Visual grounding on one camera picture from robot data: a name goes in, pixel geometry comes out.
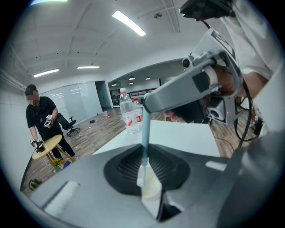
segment office chair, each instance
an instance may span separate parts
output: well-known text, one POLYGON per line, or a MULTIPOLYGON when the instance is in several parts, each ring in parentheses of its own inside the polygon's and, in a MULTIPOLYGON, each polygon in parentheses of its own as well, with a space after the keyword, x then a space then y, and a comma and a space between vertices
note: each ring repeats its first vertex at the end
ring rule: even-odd
POLYGON ((73 128, 73 125, 75 124, 76 120, 72 120, 72 118, 73 117, 70 118, 71 122, 68 123, 68 121, 63 117, 62 114, 60 114, 60 113, 57 114, 57 121, 61 124, 62 128, 64 130, 69 130, 70 129, 70 131, 66 133, 66 135, 69 136, 69 137, 71 137, 70 134, 72 132, 76 131, 78 133, 77 129, 80 130, 79 127, 73 128))

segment round wooden table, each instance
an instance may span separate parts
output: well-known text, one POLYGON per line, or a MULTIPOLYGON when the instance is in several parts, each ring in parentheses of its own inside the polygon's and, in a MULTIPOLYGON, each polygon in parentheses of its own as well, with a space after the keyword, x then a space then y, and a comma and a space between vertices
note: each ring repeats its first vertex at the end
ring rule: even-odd
POLYGON ((32 155, 32 159, 36 160, 36 159, 40 159, 44 156, 47 156, 49 162, 52 164, 53 168, 56 170, 56 172, 58 172, 57 168, 55 167, 55 165, 53 164, 53 157, 50 154, 53 150, 53 148, 57 148, 59 152, 61 152, 62 154, 64 154, 67 158, 69 158, 72 162, 74 162, 75 160, 67 153, 65 153, 60 146, 58 146, 58 143, 61 141, 62 139, 62 135, 58 134, 53 136, 52 138, 46 140, 44 142, 44 147, 45 150, 41 153, 37 153, 36 151, 33 153, 32 155))

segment ceiling lamp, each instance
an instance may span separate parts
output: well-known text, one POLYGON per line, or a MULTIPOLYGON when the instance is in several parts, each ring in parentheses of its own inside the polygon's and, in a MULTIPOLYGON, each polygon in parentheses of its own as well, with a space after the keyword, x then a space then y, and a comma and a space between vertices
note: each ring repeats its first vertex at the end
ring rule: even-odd
POLYGON ((49 71, 46 71, 46 72, 43 72, 43 73, 35 74, 34 77, 39 77, 39 76, 42 76, 42 75, 45 75, 45 74, 54 73, 54 72, 58 72, 58 71, 59 71, 59 69, 53 69, 53 70, 49 70, 49 71))
POLYGON ((124 23, 126 26, 130 27, 132 30, 134 30, 141 37, 146 34, 136 23, 134 23, 130 18, 128 18, 126 15, 124 15, 120 11, 116 11, 112 15, 112 17, 118 19, 119 21, 124 23))
POLYGON ((79 66, 77 69, 97 69, 99 66, 79 66))
POLYGON ((31 5, 43 2, 67 2, 67 0, 34 0, 32 1, 31 5))

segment wooden floor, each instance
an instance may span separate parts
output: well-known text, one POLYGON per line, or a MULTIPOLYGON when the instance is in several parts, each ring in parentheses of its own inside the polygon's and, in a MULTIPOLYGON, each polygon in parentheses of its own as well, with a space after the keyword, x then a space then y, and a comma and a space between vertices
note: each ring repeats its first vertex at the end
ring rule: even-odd
MULTIPOLYGON (((103 117, 102 114, 91 118, 97 120, 96 123, 89 123, 91 119, 88 119, 78 124, 76 127, 80 128, 79 134, 72 134, 71 138, 65 136, 66 141, 71 145, 76 156, 82 158, 86 155, 93 154, 125 129, 124 122, 120 114, 120 109, 113 108, 109 109, 108 112, 109 117, 107 118, 103 117)), ((164 121, 164 116, 163 114, 153 114, 151 119, 164 121)), ((246 113, 239 118, 238 133, 240 135, 242 135, 244 131, 246 119, 246 113)), ((215 140, 221 157, 230 158, 233 153, 230 143, 234 149, 237 148, 239 143, 239 139, 235 135, 233 126, 213 122, 211 124, 211 130, 214 137, 220 138, 215 138, 215 140)), ((247 137, 251 138, 253 136, 253 131, 249 129, 247 137)), ((28 197, 32 193, 32 191, 29 189, 29 181, 31 179, 36 178, 44 182, 55 174, 53 168, 50 165, 47 165, 49 165, 47 158, 31 161, 24 180, 23 189, 23 193, 28 197)))

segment black t-shirt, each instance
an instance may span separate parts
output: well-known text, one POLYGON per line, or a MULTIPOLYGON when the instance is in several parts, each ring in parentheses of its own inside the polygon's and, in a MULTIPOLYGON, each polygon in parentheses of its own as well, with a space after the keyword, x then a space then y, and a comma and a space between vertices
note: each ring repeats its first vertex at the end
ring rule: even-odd
POLYGON ((44 127, 46 117, 53 113, 56 108, 54 102, 48 97, 40 97, 39 105, 28 105, 26 110, 26 118, 28 128, 36 126, 42 139, 45 141, 57 134, 62 134, 61 128, 57 121, 53 123, 52 128, 44 127))

